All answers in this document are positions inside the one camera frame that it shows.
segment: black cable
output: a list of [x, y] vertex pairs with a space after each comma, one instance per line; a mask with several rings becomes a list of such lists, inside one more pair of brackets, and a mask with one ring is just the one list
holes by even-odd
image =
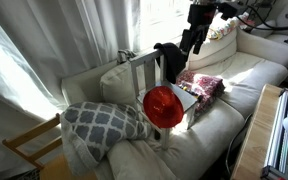
[[249, 121], [251, 119], [251, 117], [253, 116], [253, 114], [250, 114], [249, 116], [247, 116], [246, 120], [245, 120], [245, 123], [242, 127], [242, 129], [235, 135], [235, 137], [232, 139], [229, 147], [228, 147], [228, 150], [227, 150], [227, 154], [226, 154], [226, 158], [225, 158], [225, 167], [226, 167], [226, 171], [229, 175], [229, 177], [231, 177], [231, 170], [230, 170], [230, 167], [228, 165], [228, 159], [229, 159], [229, 156], [230, 156], [230, 152], [231, 152], [231, 148], [232, 148], [232, 145], [234, 143], [234, 141], [236, 140], [236, 138], [244, 131], [244, 129], [248, 126], [249, 124]]
[[284, 31], [284, 30], [288, 30], [288, 26], [284, 26], [284, 27], [274, 27], [274, 26], [271, 26], [269, 24], [267, 24], [262, 18], [261, 18], [261, 15], [255, 10], [254, 7], [252, 6], [247, 6], [248, 8], [250, 8], [252, 11], [255, 12], [255, 14], [258, 16], [258, 18], [260, 19], [260, 21], [267, 27], [269, 28], [259, 28], [259, 27], [255, 27], [255, 26], [252, 26], [252, 25], [249, 25], [248, 23], [246, 23], [244, 20], [242, 20], [240, 17], [236, 16], [237, 19], [239, 19], [242, 23], [244, 23], [245, 25], [251, 27], [251, 28], [254, 28], [254, 29], [259, 29], [259, 30], [274, 30], [274, 31]]

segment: sunlight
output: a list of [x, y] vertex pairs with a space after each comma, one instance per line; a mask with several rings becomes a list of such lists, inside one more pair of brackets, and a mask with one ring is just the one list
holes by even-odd
[[173, 135], [179, 135], [181, 134], [182, 132], [185, 132], [187, 131], [187, 126], [188, 126], [188, 123], [186, 121], [186, 118], [187, 118], [187, 114], [184, 114], [183, 116], [183, 119], [182, 119], [182, 122], [180, 122], [179, 124], [177, 124], [173, 129], [172, 129], [172, 134]]
[[249, 74], [252, 71], [253, 71], [253, 68], [247, 69], [247, 70], [240, 72], [240, 73], [237, 73], [235, 76], [229, 77], [229, 78], [227, 78], [223, 75], [219, 75], [216, 77], [221, 78], [221, 79], [227, 79], [227, 80], [223, 81], [223, 84], [225, 86], [225, 92], [228, 93], [228, 92], [232, 92], [234, 85], [241, 83], [247, 76], [249, 76]]
[[49, 119], [59, 110], [40, 92], [30, 76], [15, 63], [9, 49], [0, 45], [0, 94], [41, 118]]
[[188, 0], [141, 1], [140, 50], [180, 37], [189, 27], [190, 4]]

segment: wooden chair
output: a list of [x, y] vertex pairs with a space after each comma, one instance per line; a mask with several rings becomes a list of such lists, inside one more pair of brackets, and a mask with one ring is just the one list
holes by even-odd
[[84, 176], [72, 175], [68, 167], [67, 161], [65, 159], [65, 156], [63, 154], [58, 155], [55, 159], [47, 162], [46, 164], [42, 164], [40, 161], [38, 161], [38, 159], [40, 159], [50, 151], [62, 145], [62, 139], [60, 136], [32, 154], [28, 154], [27, 152], [19, 149], [19, 146], [46, 133], [47, 131], [56, 127], [59, 123], [60, 123], [60, 115], [56, 114], [56, 116], [53, 119], [47, 122], [43, 122], [15, 138], [4, 139], [2, 143], [7, 148], [9, 148], [13, 152], [24, 158], [25, 160], [27, 160], [29, 163], [34, 165], [39, 170], [40, 180], [53, 180], [53, 179], [96, 180], [97, 178], [94, 171], [91, 171]]

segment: geometric pattern pillow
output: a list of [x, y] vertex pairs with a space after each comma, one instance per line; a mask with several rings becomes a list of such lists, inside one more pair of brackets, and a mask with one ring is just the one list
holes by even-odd
[[83, 175], [123, 139], [145, 139], [151, 126], [136, 120], [133, 107], [124, 104], [82, 102], [60, 116], [64, 155], [70, 170]]

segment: red dome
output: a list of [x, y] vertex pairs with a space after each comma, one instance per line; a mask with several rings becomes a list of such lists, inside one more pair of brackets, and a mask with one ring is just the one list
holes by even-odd
[[181, 101], [167, 86], [157, 86], [146, 93], [144, 112], [150, 121], [159, 128], [171, 128], [183, 119]]

